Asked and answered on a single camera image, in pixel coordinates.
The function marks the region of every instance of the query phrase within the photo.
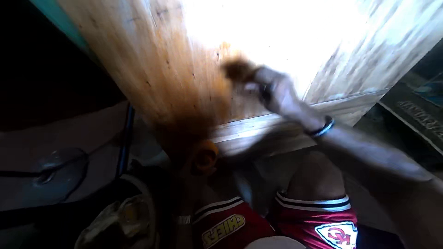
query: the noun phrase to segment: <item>plywood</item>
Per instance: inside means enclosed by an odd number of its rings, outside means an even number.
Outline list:
[[[353,124],[443,37],[442,0],[58,2],[147,123],[195,134],[269,114],[223,62],[286,72],[300,98]]]

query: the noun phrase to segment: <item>bracelet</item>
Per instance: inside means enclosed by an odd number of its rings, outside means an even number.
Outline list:
[[[187,225],[191,223],[191,216],[190,215],[183,215],[177,217],[177,224],[179,225]]]
[[[334,126],[335,121],[331,116],[326,115],[325,116],[326,119],[326,124],[325,126],[323,126],[323,128],[313,131],[313,132],[307,132],[308,135],[310,135],[311,137],[319,137],[319,136],[323,136],[324,134],[326,134],[329,130],[331,130],[331,128]]]

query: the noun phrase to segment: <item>skin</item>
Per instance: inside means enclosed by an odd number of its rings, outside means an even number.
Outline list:
[[[325,125],[324,115],[297,98],[288,76],[262,67],[244,79],[244,89],[256,93],[266,108],[301,125],[305,131],[316,131]],[[363,184],[385,208],[407,248],[443,248],[440,179],[402,151],[344,124],[336,124],[316,141],[325,151],[338,151],[354,160],[337,166]],[[308,155],[303,165],[289,184],[289,198],[321,200],[344,195],[341,172],[324,154]],[[203,187],[185,188],[185,192],[196,189]],[[189,207],[194,207],[196,201],[186,201],[180,208],[192,215]],[[190,226],[182,233],[191,240]],[[186,245],[192,248],[191,241]]]

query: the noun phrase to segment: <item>cloth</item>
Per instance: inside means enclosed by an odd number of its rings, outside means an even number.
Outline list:
[[[235,197],[195,212],[193,239],[199,249],[249,249],[254,245],[264,246],[254,241],[266,237],[281,240],[278,236],[296,240],[292,245],[296,249],[302,248],[298,242],[312,249],[355,249],[356,223],[348,196],[328,201],[299,201],[277,193],[266,219]]]

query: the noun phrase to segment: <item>finger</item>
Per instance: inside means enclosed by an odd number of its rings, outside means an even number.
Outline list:
[[[264,86],[255,83],[255,82],[247,82],[243,84],[239,84],[237,87],[237,93],[242,96],[252,96],[258,97],[262,91]]]
[[[255,71],[253,81],[262,85],[272,84],[273,80],[281,75],[281,73],[263,66]]]

